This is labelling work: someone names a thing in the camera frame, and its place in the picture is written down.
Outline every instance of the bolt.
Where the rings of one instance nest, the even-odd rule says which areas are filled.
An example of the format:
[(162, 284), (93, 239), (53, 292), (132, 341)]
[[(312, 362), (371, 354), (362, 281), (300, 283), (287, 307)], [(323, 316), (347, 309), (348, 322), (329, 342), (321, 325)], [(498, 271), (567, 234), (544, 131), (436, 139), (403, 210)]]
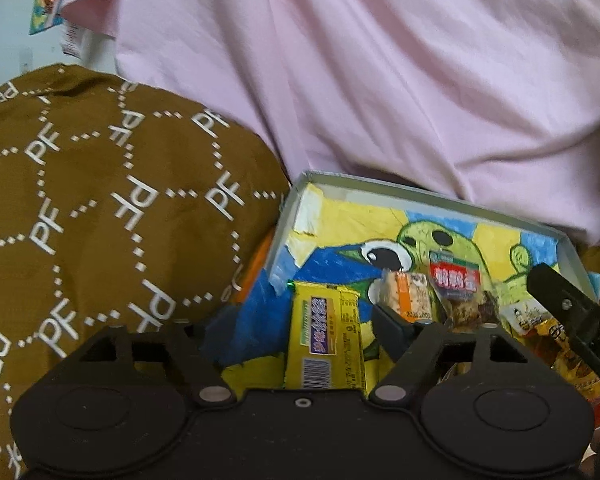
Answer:
[(298, 408), (310, 408), (312, 404), (313, 403), (311, 402), (311, 399), (306, 399), (304, 397), (300, 399), (295, 399), (295, 405)]
[(231, 391), (224, 386), (206, 386), (200, 390), (200, 399), (206, 402), (224, 402), (231, 398)]
[(394, 386), (393, 384), (380, 386), (374, 393), (378, 399), (385, 400), (386, 402), (397, 402), (407, 396), (407, 392), (404, 388)]

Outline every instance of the green label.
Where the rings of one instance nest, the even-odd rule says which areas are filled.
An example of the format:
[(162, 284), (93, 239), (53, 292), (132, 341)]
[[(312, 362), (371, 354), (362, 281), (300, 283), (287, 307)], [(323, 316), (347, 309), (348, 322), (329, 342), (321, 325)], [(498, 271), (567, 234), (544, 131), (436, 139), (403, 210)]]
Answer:
[(453, 256), (452, 254), (444, 253), (441, 251), (430, 251), (429, 260), (432, 264), (444, 262), (447, 264), (461, 266), (465, 269), (480, 269), (480, 266), (478, 264), (474, 264), (473, 262), (467, 262), (466, 260), (461, 260), (460, 258), (456, 258), (455, 256)]
[(311, 335), (311, 309), (308, 301), (302, 301), (302, 328), (300, 330), (300, 344), (309, 345)]

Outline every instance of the yellow packaging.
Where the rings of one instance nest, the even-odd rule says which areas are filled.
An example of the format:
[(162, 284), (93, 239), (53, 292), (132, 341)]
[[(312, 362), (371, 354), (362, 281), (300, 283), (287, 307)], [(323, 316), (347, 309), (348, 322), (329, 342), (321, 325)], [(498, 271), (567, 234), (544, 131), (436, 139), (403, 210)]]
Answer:
[(573, 385), (587, 400), (590, 402), (599, 401), (600, 378), (579, 355), (571, 350), (569, 340), (564, 333), (564, 327), (560, 322), (552, 317), (536, 326), (536, 331), (541, 336), (553, 338), (562, 348), (555, 360), (554, 370), (569, 384)]
[(294, 284), (285, 388), (365, 390), (358, 293), (341, 285)]

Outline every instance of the pink fabric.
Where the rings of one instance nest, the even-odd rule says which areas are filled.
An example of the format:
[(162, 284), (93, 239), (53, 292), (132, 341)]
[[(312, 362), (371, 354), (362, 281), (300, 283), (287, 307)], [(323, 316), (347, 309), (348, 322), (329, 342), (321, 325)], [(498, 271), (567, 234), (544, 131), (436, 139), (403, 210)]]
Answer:
[(395, 174), (600, 240), (600, 0), (65, 0), (291, 178)]

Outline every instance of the white wall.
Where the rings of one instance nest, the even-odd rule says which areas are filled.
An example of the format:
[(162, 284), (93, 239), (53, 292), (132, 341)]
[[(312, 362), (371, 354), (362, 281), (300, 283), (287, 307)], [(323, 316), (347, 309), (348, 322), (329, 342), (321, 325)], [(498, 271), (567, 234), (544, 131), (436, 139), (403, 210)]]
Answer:
[(87, 31), (80, 61), (62, 53), (63, 27), (53, 27), (29, 36), (33, 0), (0, 0), (0, 86), (20, 75), (20, 51), (31, 48), (33, 69), (57, 62), (82, 64), (99, 72), (115, 73), (113, 41)]

